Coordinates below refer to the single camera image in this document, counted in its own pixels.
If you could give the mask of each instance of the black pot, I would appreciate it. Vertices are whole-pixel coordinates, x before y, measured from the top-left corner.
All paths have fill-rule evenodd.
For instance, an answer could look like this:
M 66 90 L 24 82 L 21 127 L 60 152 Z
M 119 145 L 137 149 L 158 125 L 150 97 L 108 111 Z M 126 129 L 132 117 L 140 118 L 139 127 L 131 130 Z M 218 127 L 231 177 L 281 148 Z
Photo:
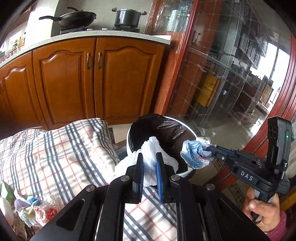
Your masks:
M 90 25 L 95 19 L 96 14 L 94 12 L 79 11 L 73 7 L 67 7 L 67 9 L 73 9 L 75 12 L 66 13 L 60 17 L 44 16 L 41 19 L 51 19 L 53 21 L 59 22 L 62 29 L 80 28 Z
M 140 17 L 147 14 L 146 12 L 138 12 L 133 9 L 117 10 L 116 7 L 112 11 L 116 12 L 115 27 L 129 26 L 131 28 L 137 28 Z

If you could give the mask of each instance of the trash can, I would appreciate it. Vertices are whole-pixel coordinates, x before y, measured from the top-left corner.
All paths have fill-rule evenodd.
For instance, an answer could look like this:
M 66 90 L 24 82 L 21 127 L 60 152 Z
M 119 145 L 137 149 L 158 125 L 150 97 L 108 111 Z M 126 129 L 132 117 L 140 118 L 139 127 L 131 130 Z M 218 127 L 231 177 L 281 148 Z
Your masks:
M 146 114 L 139 117 L 130 127 L 126 136 L 126 152 L 131 154 L 141 148 L 149 137 L 155 136 L 161 148 L 179 164 L 177 175 L 190 179 L 194 170 L 180 156 L 185 140 L 196 140 L 197 135 L 186 124 L 171 117 Z

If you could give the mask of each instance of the black wok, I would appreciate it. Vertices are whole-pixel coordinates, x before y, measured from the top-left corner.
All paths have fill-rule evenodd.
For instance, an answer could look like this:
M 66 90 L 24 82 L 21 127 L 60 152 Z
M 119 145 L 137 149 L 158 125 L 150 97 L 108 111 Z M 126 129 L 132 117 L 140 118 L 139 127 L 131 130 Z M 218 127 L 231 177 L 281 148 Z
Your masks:
M 94 12 L 79 11 L 73 7 L 67 7 L 67 9 L 73 9 L 75 12 L 66 13 L 60 17 L 53 16 L 43 16 L 41 19 L 51 19 L 53 21 L 59 22 L 62 29 L 80 28 L 90 25 L 95 19 L 96 14 Z

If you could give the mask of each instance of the maroon sleeve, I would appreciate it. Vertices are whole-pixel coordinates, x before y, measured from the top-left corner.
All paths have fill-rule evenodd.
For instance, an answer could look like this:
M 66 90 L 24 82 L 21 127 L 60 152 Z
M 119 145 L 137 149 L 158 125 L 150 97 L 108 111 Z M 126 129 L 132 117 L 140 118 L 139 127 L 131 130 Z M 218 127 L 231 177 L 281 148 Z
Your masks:
M 271 230 L 267 236 L 270 238 L 271 241 L 280 241 L 287 233 L 287 228 L 286 228 L 286 221 L 287 221 L 287 216 L 286 213 L 281 211 L 281 220 L 279 224 L 275 227 L 275 229 Z

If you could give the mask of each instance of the pot handle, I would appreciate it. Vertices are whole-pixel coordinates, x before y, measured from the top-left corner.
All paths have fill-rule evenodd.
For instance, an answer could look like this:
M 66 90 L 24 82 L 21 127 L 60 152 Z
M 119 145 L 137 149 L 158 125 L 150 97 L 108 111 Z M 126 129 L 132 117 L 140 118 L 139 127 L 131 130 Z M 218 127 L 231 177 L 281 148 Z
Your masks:
M 66 9 L 72 9 L 72 10 L 75 10 L 76 12 L 80 12 L 80 10 L 78 10 L 77 8 L 74 8 L 74 7 L 66 7 Z
M 58 21 L 61 21 L 62 18 L 61 17 L 53 17 L 53 16 L 43 16 L 43 17 L 39 18 L 39 20 L 41 20 L 41 19 L 51 19 L 55 22 L 58 22 Z

